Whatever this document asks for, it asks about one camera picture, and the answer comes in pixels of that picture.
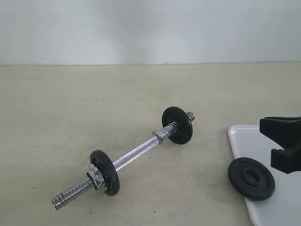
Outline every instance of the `dumbbell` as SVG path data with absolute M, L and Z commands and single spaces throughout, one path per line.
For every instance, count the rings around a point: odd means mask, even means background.
M 92 187 L 104 191 L 109 196 L 116 195 L 120 189 L 117 175 L 119 170 L 150 149 L 162 144 L 167 137 L 180 145 L 189 142 L 193 131 L 191 122 L 194 119 L 195 115 L 192 112 L 186 113 L 181 108 L 169 107 L 162 115 L 163 128 L 153 132 L 150 138 L 114 162 L 110 160 L 105 152 L 101 150 L 93 151 L 90 155 L 89 171 L 86 178 L 54 197 L 51 202 L 55 209 L 59 210 Z

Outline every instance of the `white wall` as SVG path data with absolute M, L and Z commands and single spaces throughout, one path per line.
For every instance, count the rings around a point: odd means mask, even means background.
M 0 64 L 300 60 L 300 0 L 0 0 Z

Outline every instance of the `white tray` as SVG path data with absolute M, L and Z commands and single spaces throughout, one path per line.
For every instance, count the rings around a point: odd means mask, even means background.
M 270 167 L 271 149 L 281 148 L 260 133 L 258 125 L 234 125 L 228 135 L 234 158 L 248 157 L 266 166 L 276 182 L 274 194 L 264 201 L 246 198 L 255 226 L 301 226 L 301 172 L 285 174 Z

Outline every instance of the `beige table surface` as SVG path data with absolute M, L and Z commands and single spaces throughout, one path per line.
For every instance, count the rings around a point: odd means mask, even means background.
M 1 226 L 249 226 L 227 129 L 301 115 L 301 63 L 2 66 L 0 79 Z M 188 144 L 166 140 L 125 167 L 114 197 L 92 190 L 54 209 L 93 150 L 114 160 L 172 105 L 196 115 Z

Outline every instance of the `black weight plate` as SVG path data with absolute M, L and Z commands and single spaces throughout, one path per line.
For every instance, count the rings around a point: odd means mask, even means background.
M 228 168 L 228 177 L 233 187 L 249 199 L 265 200 L 275 191 L 275 180 L 272 174 L 254 159 L 233 160 Z
M 90 162 L 93 163 L 104 176 L 107 186 L 105 193 L 109 196 L 116 195 L 120 189 L 119 178 L 107 154 L 101 150 L 93 151 L 90 155 Z
M 162 115 L 162 125 L 167 126 L 169 123 L 175 121 L 179 126 L 179 130 L 171 135 L 171 139 L 174 143 L 183 145 L 190 141 L 192 137 L 192 124 L 188 115 L 179 107 L 169 107 Z

